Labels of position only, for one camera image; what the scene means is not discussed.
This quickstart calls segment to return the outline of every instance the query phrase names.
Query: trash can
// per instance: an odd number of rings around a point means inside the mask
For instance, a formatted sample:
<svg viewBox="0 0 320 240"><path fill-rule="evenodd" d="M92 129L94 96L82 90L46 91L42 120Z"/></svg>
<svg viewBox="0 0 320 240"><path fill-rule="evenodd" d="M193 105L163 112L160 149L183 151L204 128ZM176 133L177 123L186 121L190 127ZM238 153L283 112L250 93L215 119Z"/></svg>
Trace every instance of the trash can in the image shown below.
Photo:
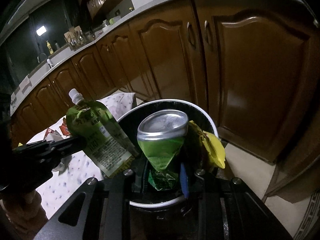
<svg viewBox="0 0 320 240"><path fill-rule="evenodd" d="M137 142L137 133L139 124L149 115L164 109L175 109L185 112L189 120L193 120L202 130L210 132L218 137L217 128L211 117L199 106L179 99L160 99L144 103L131 109L118 120L123 131L127 134L132 143L143 153ZM130 205L143 209L161 209L168 206L176 205L185 200L182 193L177 192L151 192L145 194L144 199L130 201Z"/></svg>

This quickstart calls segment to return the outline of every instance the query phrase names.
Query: floor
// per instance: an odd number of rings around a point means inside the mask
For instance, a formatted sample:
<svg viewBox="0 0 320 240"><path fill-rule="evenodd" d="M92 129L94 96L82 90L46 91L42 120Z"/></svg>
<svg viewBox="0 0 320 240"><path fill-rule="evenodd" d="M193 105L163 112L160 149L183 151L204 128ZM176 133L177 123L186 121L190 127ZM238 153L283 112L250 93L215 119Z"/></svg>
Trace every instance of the floor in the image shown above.
<svg viewBox="0 0 320 240"><path fill-rule="evenodd" d="M275 165L268 164L253 155L228 144L226 159L236 177L241 178L262 199L268 188ZM267 198L265 204L293 237L296 233L310 198L292 204L278 196Z"/></svg>

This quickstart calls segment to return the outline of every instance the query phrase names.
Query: snack package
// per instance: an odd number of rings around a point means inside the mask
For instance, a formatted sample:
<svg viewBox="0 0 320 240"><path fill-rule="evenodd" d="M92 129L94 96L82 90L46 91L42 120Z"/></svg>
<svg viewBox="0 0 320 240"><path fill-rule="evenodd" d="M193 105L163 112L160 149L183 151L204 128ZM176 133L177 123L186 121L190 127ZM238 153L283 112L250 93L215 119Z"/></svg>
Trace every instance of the snack package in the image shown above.
<svg viewBox="0 0 320 240"><path fill-rule="evenodd" d="M52 134L55 134L55 135L58 135L61 137L61 134L57 130L52 130L50 128L47 128L47 130L45 131L44 137L43 137L44 140L47 138L49 133L52 133Z"/></svg>
<svg viewBox="0 0 320 240"><path fill-rule="evenodd" d="M63 118L62 125L59 126L59 128L60 128L60 130L61 130L61 132L62 132L62 134L64 136L69 136L70 135L70 132L69 132L68 127L67 127L67 120L65 118Z"/></svg>
<svg viewBox="0 0 320 240"><path fill-rule="evenodd" d="M226 152L219 139L212 133L202 131L193 121L189 121L184 148L195 169L211 172L214 166L225 168Z"/></svg>

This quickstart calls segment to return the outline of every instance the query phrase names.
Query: green can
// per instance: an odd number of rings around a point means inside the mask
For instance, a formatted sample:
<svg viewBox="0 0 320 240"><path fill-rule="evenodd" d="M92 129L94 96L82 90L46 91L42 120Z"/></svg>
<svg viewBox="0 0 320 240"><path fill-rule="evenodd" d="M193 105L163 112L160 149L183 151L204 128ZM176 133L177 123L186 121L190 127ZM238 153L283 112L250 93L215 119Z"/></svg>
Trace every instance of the green can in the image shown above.
<svg viewBox="0 0 320 240"><path fill-rule="evenodd" d="M165 109L145 118L138 127L138 144L156 171L165 170L179 153L188 132L186 113Z"/></svg>

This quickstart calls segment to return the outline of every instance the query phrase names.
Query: dish soap bottle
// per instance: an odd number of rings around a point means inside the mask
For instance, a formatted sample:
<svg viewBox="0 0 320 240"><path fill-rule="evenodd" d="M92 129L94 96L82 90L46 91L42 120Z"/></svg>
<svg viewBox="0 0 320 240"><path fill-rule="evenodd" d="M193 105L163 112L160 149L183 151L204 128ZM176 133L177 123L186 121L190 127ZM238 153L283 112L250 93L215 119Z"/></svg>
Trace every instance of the dish soap bottle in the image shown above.
<svg viewBox="0 0 320 240"><path fill-rule="evenodd" d="M72 135L86 139L84 153L108 178L129 168L138 152L107 107L85 100L74 88L69 96L75 106L67 111L67 127Z"/></svg>
<svg viewBox="0 0 320 240"><path fill-rule="evenodd" d="M47 41L47 47L48 47L48 50L49 50L50 54L53 54L53 50L51 48L51 45L50 45L49 41Z"/></svg>

